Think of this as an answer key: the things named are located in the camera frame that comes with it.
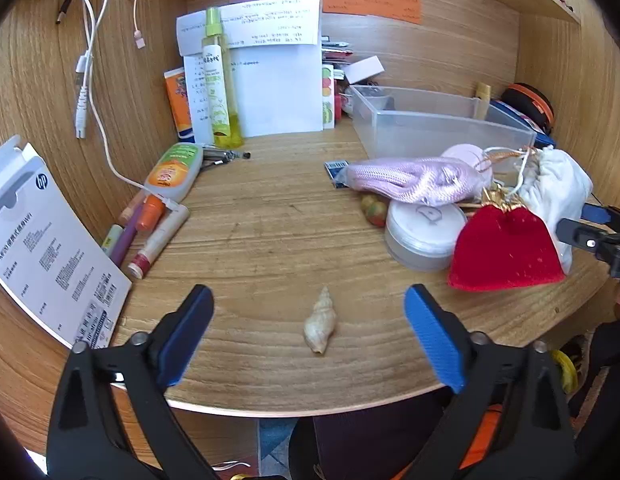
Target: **hp logo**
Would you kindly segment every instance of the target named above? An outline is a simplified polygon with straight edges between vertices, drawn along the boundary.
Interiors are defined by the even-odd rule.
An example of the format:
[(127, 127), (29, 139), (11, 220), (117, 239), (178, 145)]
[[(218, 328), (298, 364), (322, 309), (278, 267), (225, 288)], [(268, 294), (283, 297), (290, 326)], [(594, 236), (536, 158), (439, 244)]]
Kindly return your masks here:
[(48, 187), (48, 177), (43, 173), (39, 173), (37, 175), (36, 183), (39, 189), (46, 189)]

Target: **white drawstring bag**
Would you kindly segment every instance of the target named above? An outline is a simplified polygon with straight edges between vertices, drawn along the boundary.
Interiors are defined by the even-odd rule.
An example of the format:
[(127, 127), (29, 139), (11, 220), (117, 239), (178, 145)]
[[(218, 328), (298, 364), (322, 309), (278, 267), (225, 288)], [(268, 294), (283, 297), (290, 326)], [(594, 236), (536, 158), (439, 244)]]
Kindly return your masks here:
[(523, 178), (519, 196), (548, 226), (561, 267), (568, 274), (572, 247), (557, 239), (556, 225), (561, 218), (581, 218), (583, 204), (592, 192), (592, 181), (570, 155), (552, 146), (530, 157)]

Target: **yellow spray bottle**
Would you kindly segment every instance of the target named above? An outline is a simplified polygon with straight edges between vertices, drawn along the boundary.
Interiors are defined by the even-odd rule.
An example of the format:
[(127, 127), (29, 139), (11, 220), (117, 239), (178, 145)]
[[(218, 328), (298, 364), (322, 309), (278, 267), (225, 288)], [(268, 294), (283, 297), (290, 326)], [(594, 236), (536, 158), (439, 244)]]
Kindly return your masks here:
[(218, 7), (206, 10), (206, 37), (202, 47), (208, 109), (215, 144), (220, 148), (238, 148), (244, 143), (244, 138), (232, 85), (228, 41)]

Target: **blue gripper pad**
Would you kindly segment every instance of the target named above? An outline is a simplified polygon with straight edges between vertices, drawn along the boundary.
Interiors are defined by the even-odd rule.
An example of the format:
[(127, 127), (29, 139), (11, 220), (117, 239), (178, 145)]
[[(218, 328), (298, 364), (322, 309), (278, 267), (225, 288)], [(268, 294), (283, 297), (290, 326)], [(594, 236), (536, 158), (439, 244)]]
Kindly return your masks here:
[(214, 311), (212, 291), (206, 286), (196, 285), (178, 311), (168, 314), (175, 316), (173, 319), (178, 322), (166, 324), (170, 334), (156, 358), (156, 383), (162, 390), (181, 381)]
[(612, 220), (610, 213), (608, 213), (604, 207), (593, 204), (583, 205), (583, 208), (581, 209), (581, 218), (587, 220), (588, 222), (603, 225)]
[(423, 285), (405, 293), (405, 317), (412, 326), (439, 381), (458, 394), (466, 382), (468, 332), (454, 314), (444, 311)]

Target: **seashell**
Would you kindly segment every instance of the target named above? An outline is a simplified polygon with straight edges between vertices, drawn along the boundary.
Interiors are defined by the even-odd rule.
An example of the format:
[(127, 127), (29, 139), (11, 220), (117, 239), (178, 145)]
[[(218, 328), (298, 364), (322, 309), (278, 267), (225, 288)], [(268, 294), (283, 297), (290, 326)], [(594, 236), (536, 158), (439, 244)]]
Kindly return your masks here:
[(312, 308), (312, 315), (304, 323), (304, 338), (313, 352), (323, 354), (328, 339), (337, 324), (337, 313), (332, 307), (328, 287), (324, 286), (319, 299)]

